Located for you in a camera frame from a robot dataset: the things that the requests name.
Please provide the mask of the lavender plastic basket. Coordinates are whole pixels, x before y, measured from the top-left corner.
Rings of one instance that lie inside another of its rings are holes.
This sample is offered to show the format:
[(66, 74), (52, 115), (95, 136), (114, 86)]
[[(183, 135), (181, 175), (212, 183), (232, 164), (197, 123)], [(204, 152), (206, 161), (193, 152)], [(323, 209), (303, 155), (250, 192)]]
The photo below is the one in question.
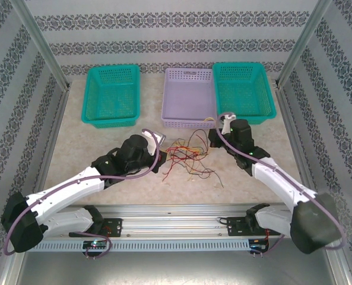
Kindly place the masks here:
[(217, 107), (213, 71), (167, 68), (161, 120), (166, 128), (212, 129)]

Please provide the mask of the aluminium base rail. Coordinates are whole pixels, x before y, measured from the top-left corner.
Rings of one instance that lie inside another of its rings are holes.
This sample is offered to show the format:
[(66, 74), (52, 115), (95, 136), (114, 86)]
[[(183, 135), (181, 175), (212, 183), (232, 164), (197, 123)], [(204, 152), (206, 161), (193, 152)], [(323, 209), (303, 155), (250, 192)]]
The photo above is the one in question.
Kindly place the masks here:
[(227, 238), (222, 217), (243, 217), (255, 204), (98, 205), (104, 218), (122, 219), (122, 239)]

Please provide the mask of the teal plastic basket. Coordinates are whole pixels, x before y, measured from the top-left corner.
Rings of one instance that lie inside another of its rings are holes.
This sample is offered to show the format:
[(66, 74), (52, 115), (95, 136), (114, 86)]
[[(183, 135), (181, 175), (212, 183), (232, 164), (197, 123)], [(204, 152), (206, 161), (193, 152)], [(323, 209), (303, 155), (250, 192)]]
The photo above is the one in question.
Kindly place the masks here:
[(140, 116), (138, 65), (106, 65), (87, 74), (81, 120), (95, 128), (129, 127)]
[(267, 73), (257, 62), (222, 62), (212, 68), (217, 113), (232, 112), (251, 125), (277, 115)]

